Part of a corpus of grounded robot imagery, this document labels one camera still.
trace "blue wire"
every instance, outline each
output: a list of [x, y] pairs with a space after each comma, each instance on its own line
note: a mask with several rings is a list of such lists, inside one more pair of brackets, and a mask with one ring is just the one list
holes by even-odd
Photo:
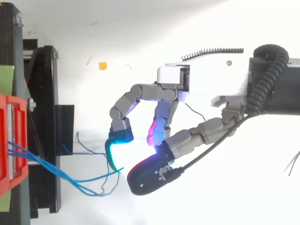
[[[24, 153], [20, 153], [20, 152], [13, 151], [13, 150], [9, 150], [9, 151], [12, 151], [12, 152], [16, 152], [16, 153], [17, 153], [17, 154], [11, 154], [11, 153], [9, 153], [9, 155], [17, 156], [17, 157], [23, 157], [23, 158], [26, 158], [26, 159], [33, 159], [32, 157], [26, 157], [26, 154], [24, 154]], [[48, 168], [48, 167], [45, 166], [45, 165], [43, 165], [43, 166], [44, 166], [47, 170], [49, 170], [50, 172], [52, 172], [53, 174], [55, 174], [55, 175], [61, 177], [62, 179], [65, 179], [65, 180], [69, 181], [74, 187], [76, 187], [78, 190], [80, 190], [80, 191], [81, 191], [82, 193], [84, 193], [85, 195], [88, 195], [88, 196], [101, 196], [101, 197], [105, 196], [105, 195], [103, 195], [103, 194], [97, 194], [96, 192], [94, 192], [94, 191], [92, 191], [92, 190], [90, 190], [90, 189], [88, 189], [88, 188], [86, 188], [86, 187], [84, 187], [84, 186], [78, 184], [78, 183], [75, 182], [72, 178], [70, 178], [66, 173], [64, 173], [63, 171], [61, 171], [59, 168], [57, 168], [57, 167], [55, 167], [55, 166], [53, 166], [53, 167], [55, 167], [56, 170], [59, 170], [60, 173], [57, 173], [57, 172], [53, 171], [51, 168]], [[82, 189], [85, 189], [85, 190], [87, 190], [87, 191], [89, 191], [89, 192], [91, 192], [91, 193], [93, 193], [93, 194], [89, 194], [89, 193], [83, 191]]]
[[65, 151], [70, 155], [104, 155], [106, 158], [105, 153], [97, 153], [97, 152], [93, 152], [93, 151], [92, 151], [93, 153], [72, 153], [66, 148], [65, 144], [62, 144], [62, 145], [64, 146]]
[[104, 178], [104, 177], [108, 177], [108, 176], [113, 175], [115, 173], [119, 173], [119, 171], [114, 171], [114, 172], [108, 173], [106, 175], [103, 175], [101, 177], [96, 177], [96, 178], [92, 178], [92, 179], [89, 179], [89, 180], [74, 180], [74, 181], [79, 182], [79, 183], [91, 182], [91, 181], [98, 180], [98, 179], [101, 179], [101, 178]]
[[119, 183], [119, 179], [120, 179], [120, 173], [118, 173], [118, 179], [117, 179], [116, 185], [112, 188], [112, 190], [110, 191], [110, 193], [104, 194], [103, 196], [110, 195], [116, 189], [116, 187], [117, 187], [117, 185]]
[[[23, 158], [26, 158], [26, 159], [29, 159], [29, 160], [34, 160], [34, 161], [40, 163], [44, 168], [46, 168], [47, 170], [49, 170], [49, 171], [52, 172], [53, 174], [55, 174], [55, 175], [61, 177], [62, 179], [65, 179], [65, 180], [69, 181], [74, 187], [76, 187], [78, 190], [80, 190], [80, 191], [81, 191], [82, 193], [84, 193], [85, 195], [88, 195], [88, 196], [106, 196], [106, 195], [111, 194], [111, 192], [112, 192], [112, 191], [111, 191], [110, 193], [104, 194], [104, 195], [103, 195], [103, 193], [97, 194], [96, 192], [94, 192], [94, 191], [92, 191], [92, 190], [90, 190], [90, 189], [88, 189], [88, 188], [86, 188], [86, 187], [84, 187], [84, 186], [78, 184], [78, 182], [88, 182], [87, 180], [82, 180], [82, 181], [79, 180], [79, 181], [75, 181], [75, 180], [73, 180], [69, 175], [67, 175], [65, 172], [63, 172], [61, 169], [59, 169], [59, 168], [57, 168], [56, 166], [54, 166], [54, 165], [52, 165], [52, 164], [50, 164], [50, 163], [48, 163], [48, 162], [46, 162], [46, 161], [44, 161], [44, 160], [42, 160], [42, 159], [36, 157], [34, 154], [32, 154], [30, 151], [26, 150], [26, 149], [23, 148], [22, 146], [19, 146], [19, 145], [15, 144], [15, 143], [12, 143], [12, 142], [8, 142], [8, 143], [11, 144], [11, 145], [13, 145], [13, 146], [15, 146], [15, 147], [18, 147], [18, 148], [22, 149], [23, 151], [25, 151], [25, 152], [27, 153], [27, 154], [25, 154], [25, 153], [18, 152], [18, 151], [14, 151], [14, 150], [9, 150], [10, 152], [12, 152], [12, 153], [9, 153], [9, 155], [16, 156], [16, 157], [23, 157]], [[98, 179], [101, 179], [101, 178], [103, 178], [103, 177], [108, 177], [108, 176], [110, 176], [110, 175], [111, 175], [111, 174], [107, 174], [107, 175], [98, 177], [98, 178], [96, 178], [96, 179], [90, 179], [90, 180], [98, 180]]]
[[[80, 142], [80, 140], [79, 140], [79, 132], [76, 133], [76, 136], [77, 136], [78, 143], [79, 143], [81, 146], [83, 146], [87, 151], [89, 151], [89, 152], [91, 152], [91, 153], [93, 153], [93, 154], [96, 154], [94, 151], [89, 150], [87, 147], [85, 147], [85, 146]], [[109, 164], [108, 164], [108, 160], [107, 160], [106, 155], [105, 155], [105, 158], [106, 158], [107, 174], [109, 174]], [[105, 178], [105, 181], [103, 182], [103, 184], [102, 184], [102, 186], [101, 186], [102, 193], [105, 192], [105, 190], [104, 190], [104, 185], [106, 184], [107, 179], [108, 179], [108, 177]]]
[[77, 140], [78, 140], [78, 142], [80, 143], [81, 146], [83, 146], [87, 151], [89, 151], [89, 152], [91, 152], [91, 153], [93, 153], [93, 154], [96, 154], [96, 152], [89, 150], [87, 147], [85, 147], [85, 146], [80, 142], [80, 140], [79, 140], [79, 132], [76, 133], [76, 136], [77, 136]]
[[[105, 157], [105, 159], [106, 159], [107, 174], [109, 174], [109, 164], [108, 164], [108, 160], [107, 160], [106, 154], [104, 154], [104, 153], [96, 153], [96, 152], [93, 152], [93, 151], [89, 150], [88, 148], [86, 148], [86, 147], [79, 141], [79, 133], [78, 133], [78, 132], [77, 132], [77, 137], [78, 137], [78, 142], [79, 142], [85, 149], [87, 149], [88, 151], [92, 152], [92, 154], [90, 154], [90, 153], [73, 153], [73, 154], [75, 154], [75, 155], [96, 155], [96, 154], [103, 155], [103, 156]], [[63, 145], [65, 151], [66, 151], [68, 154], [72, 155], [72, 153], [66, 148], [65, 144], [62, 144], [62, 145]], [[105, 190], [104, 190], [104, 185], [106, 184], [107, 179], [108, 179], [108, 176], [105, 177], [105, 181], [104, 181], [103, 184], [101, 185], [102, 194], [105, 192]]]

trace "black cable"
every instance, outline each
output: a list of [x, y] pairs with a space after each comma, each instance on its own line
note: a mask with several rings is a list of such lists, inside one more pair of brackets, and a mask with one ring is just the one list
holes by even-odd
[[264, 75], [255, 84], [247, 99], [246, 114], [258, 116], [265, 100], [274, 87], [274, 83], [283, 74], [283, 71], [289, 61], [288, 52], [278, 45], [262, 45], [253, 52], [254, 57], [272, 59], [269, 68]]
[[192, 109], [187, 103], [185, 103], [186, 105], [187, 105], [187, 107], [190, 109], [190, 110], [192, 110], [194, 113], [197, 113], [198, 115], [200, 115], [200, 116], [202, 116], [202, 118], [204, 119], [204, 121], [206, 122], [206, 119], [205, 119], [205, 117], [201, 114], [201, 113], [199, 113], [199, 112], [197, 112], [197, 111], [195, 111], [194, 109]]
[[290, 176], [291, 173], [292, 173], [293, 167], [294, 167], [295, 162], [296, 162], [296, 160], [298, 159], [299, 155], [300, 155], [300, 152], [298, 153], [297, 157], [295, 158], [295, 161], [294, 161], [293, 164], [292, 164], [292, 167], [291, 167], [291, 171], [290, 171], [290, 173], [289, 173], [289, 176]]
[[186, 170], [190, 168], [192, 165], [194, 165], [196, 162], [198, 162], [200, 159], [202, 159], [204, 156], [206, 156], [208, 153], [210, 153], [212, 150], [214, 150], [220, 143], [222, 143], [236, 128], [238, 128], [242, 123], [244, 123], [246, 120], [250, 119], [251, 116], [246, 116], [243, 119], [241, 119], [239, 122], [234, 124], [229, 130], [219, 139], [217, 140], [212, 146], [210, 146], [206, 151], [204, 151], [201, 155], [197, 156], [195, 159], [190, 161], [188, 164], [186, 164], [182, 169]]

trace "green tape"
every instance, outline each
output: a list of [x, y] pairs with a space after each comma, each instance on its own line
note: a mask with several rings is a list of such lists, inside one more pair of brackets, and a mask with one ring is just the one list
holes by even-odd
[[[0, 94], [12, 95], [14, 69], [14, 66], [0, 65]], [[10, 194], [11, 191], [9, 190], [0, 197], [0, 212], [9, 212]]]
[[14, 69], [14, 66], [0, 65], [0, 94], [12, 95]]
[[10, 192], [11, 191], [9, 190], [0, 197], [0, 212], [9, 212]]

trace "white background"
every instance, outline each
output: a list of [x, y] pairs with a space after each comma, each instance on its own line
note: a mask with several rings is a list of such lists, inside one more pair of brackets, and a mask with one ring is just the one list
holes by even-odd
[[[300, 58], [297, 0], [13, 2], [23, 13], [23, 37], [38, 38], [39, 46], [59, 50], [59, 103], [75, 104], [75, 132], [98, 152], [104, 151], [114, 102], [135, 83], [153, 83], [159, 66], [178, 61], [185, 53], [244, 47], [251, 56], [259, 45], [277, 44], [290, 57]], [[99, 62], [107, 62], [107, 70], [100, 71]], [[140, 103], [130, 114], [136, 137], [146, 137], [155, 105]], [[201, 101], [191, 106], [207, 118], [219, 116], [219, 109]], [[199, 122], [201, 117], [181, 104], [172, 133]], [[59, 213], [40, 210], [40, 218], [32, 224], [300, 224], [300, 161], [291, 177], [282, 173], [300, 148], [299, 127], [300, 117], [251, 119], [179, 179], [146, 196], [131, 194], [123, 176], [114, 193], [105, 198], [83, 196], [62, 181]], [[198, 148], [178, 163], [206, 148]], [[74, 150], [83, 152], [76, 141]], [[101, 156], [62, 157], [61, 168], [76, 179], [106, 172]], [[116, 177], [109, 178], [108, 191]], [[100, 191], [100, 185], [99, 181], [88, 186]]]

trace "red plastic bin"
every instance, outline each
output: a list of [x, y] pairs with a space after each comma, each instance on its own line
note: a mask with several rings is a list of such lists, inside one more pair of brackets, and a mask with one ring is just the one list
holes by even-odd
[[0, 95], [0, 196], [20, 184], [28, 176], [28, 162], [15, 158], [15, 173], [10, 179], [8, 161], [7, 105], [14, 105], [15, 143], [27, 149], [27, 102], [19, 97]]

